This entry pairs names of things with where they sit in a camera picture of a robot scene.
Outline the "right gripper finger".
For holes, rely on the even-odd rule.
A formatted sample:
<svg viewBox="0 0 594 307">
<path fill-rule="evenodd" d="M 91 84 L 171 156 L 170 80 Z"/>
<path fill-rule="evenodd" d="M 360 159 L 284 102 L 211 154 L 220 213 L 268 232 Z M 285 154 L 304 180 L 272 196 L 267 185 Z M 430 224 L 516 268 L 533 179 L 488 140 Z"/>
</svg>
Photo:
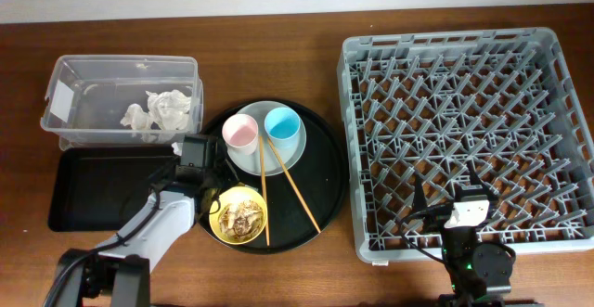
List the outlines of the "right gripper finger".
<svg viewBox="0 0 594 307">
<path fill-rule="evenodd" d="M 427 208 L 427 201 L 422 186 L 423 179 L 418 173 L 415 173 L 414 181 L 414 198 L 412 203 L 412 210 L 414 212 L 423 211 Z"/>
<path fill-rule="evenodd" d="M 470 184 L 466 187 L 467 196 L 485 196 L 487 200 L 497 200 L 497 195 L 486 185 L 475 172 L 472 163 L 467 162 Z"/>
</svg>

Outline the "pink cup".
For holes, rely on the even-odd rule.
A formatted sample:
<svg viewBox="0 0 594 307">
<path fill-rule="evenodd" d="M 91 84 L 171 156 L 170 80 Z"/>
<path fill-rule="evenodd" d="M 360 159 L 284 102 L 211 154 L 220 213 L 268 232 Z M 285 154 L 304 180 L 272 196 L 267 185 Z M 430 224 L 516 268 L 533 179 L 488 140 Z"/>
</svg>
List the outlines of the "pink cup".
<svg viewBox="0 0 594 307">
<path fill-rule="evenodd" d="M 234 114 L 222 128 L 227 147 L 240 155 L 251 155 L 257 148 L 259 127 L 254 117 L 248 114 Z"/>
</svg>

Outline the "yellow bowl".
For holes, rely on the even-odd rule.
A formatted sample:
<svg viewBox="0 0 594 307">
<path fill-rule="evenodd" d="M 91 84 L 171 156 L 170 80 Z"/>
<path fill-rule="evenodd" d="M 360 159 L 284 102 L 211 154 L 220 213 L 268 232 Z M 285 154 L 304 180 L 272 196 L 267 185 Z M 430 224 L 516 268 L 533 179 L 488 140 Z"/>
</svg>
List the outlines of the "yellow bowl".
<svg viewBox="0 0 594 307">
<path fill-rule="evenodd" d="M 249 243 L 260 236 L 267 225 L 264 198 L 247 186 L 234 186 L 219 195 L 209 210 L 209 224 L 214 234 L 231 245 Z"/>
</svg>

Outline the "wooden chopstick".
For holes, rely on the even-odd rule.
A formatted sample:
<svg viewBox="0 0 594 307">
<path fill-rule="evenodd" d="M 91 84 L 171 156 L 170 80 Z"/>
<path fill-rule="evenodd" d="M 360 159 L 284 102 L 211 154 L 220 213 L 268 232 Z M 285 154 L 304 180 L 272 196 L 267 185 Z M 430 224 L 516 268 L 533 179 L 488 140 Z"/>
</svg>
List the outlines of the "wooden chopstick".
<svg viewBox="0 0 594 307">
<path fill-rule="evenodd" d="M 267 139 L 267 143 L 270 146 L 271 150 L 273 151 L 273 154 L 275 155 L 276 159 L 278 160 L 278 163 L 280 164 L 280 167 L 282 168 L 282 171 L 284 172 L 285 176 L 287 177 L 291 188 L 293 189 L 295 195 L 297 196 L 297 198 L 299 199 L 303 210 L 305 211 L 305 213 L 307 214 L 308 218 L 310 219 L 312 225 L 314 226 L 314 228 L 316 229 L 316 231 L 320 234 L 321 233 L 321 229 L 315 219 L 315 216 L 313 215 L 313 213 L 310 211 L 307 203 L 305 202 L 302 193 L 300 192 L 298 186 L 295 184 L 295 182 L 293 181 L 293 178 L 289 172 L 289 170 L 286 168 L 285 163 L 283 161 L 283 159 L 280 157 L 280 155 L 278 154 L 278 151 L 276 150 L 274 144 L 272 143 L 272 141 L 270 139 Z"/>
<path fill-rule="evenodd" d="M 264 157 L 264 139 L 261 135 L 259 135 L 259 159 L 260 159 L 260 174 L 261 174 L 261 186 L 262 186 L 262 196 L 264 202 L 267 206 L 267 189 L 266 189 L 266 177 L 265 177 L 265 157 Z M 265 242 L 266 246 L 270 247 L 270 231 L 269 231 L 269 214 L 268 209 L 266 207 L 266 223 L 265 223 Z"/>
</svg>

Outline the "white napkin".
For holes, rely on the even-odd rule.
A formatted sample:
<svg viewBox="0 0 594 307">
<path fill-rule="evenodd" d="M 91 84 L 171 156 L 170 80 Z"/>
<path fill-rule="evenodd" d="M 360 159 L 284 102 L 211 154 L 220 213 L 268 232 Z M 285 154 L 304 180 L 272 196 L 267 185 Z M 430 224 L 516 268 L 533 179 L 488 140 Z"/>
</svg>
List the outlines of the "white napkin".
<svg viewBox="0 0 594 307">
<path fill-rule="evenodd" d="M 152 130 L 156 125 L 162 131 L 182 131 L 190 125 L 191 98 L 179 90 L 160 94 L 146 92 L 148 110 L 131 104 L 120 120 L 120 125 L 135 131 Z"/>
</svg>

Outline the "food scraps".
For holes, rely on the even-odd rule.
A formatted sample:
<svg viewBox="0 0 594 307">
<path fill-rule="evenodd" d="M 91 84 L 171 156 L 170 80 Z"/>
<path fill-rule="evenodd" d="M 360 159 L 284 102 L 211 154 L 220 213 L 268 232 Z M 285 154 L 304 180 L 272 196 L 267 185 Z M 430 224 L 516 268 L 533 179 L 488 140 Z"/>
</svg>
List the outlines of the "food scraps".
<svg viewBox="0 0 594 307">
<path fill-rule="evenodd" d="M 264 212 L 252 200 L 229 203 L 218 218 L 221 232 L 229 239 L 242 242 L 259 234 Z"/>
</svg>

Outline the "blue cup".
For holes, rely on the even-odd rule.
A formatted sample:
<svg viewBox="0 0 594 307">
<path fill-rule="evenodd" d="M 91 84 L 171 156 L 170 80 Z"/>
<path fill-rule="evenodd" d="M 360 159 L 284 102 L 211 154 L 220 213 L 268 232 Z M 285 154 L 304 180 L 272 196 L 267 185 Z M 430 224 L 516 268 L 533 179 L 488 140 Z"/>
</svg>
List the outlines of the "blue cup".
<svg viewBox="0 0 594 307">
<path fill-rule="evenodd" d="M 265 116 L 265 131 L 276 148 L 295 147 L 300 130 L 301 118 L 291 108 L 275 108 Z"/>
</svg>

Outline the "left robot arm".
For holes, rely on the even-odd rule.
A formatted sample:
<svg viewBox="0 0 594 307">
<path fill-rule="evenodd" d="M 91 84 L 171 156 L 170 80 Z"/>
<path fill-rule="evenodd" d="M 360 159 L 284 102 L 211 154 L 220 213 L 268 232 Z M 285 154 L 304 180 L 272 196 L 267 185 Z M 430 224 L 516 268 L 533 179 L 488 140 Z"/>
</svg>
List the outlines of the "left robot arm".
<svg viewBox="0 0 594 307">
<path fill-rule="evenodd" d="M 81 306 L 107 294 L 112 306 L 149 306 L 152 270 L 197 221 L 222 209 L 220 194 L 239 180 L 226 153 L 220 137 L 187 135 L 132 219 L 93 249 L 62 255 L 43 305 Z"/>
</svg>

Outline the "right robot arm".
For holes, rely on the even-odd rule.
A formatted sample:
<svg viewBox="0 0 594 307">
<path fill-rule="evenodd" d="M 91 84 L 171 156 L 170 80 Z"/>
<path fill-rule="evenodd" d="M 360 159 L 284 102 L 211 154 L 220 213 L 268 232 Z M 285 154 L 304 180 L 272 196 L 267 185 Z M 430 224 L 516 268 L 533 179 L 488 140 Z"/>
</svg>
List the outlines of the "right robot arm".
<svg viewBox="0 0 594 307">
<path fill-rule="evenodd" d="M 502 296 L 511 291 L 510 277 L 515 251 L 500 242 L 481 242 L 477 230 L 491 218 L 496 194 L 467 165 L 470 182 L 456 185 L 452 201 L 430 206 L 421 177 L 415 176 L 412 212 L 423 227 L 442 239 L 441 262 L 453 292 L 438 298 L 440 306 L 503 306 Z"/>
</svg>

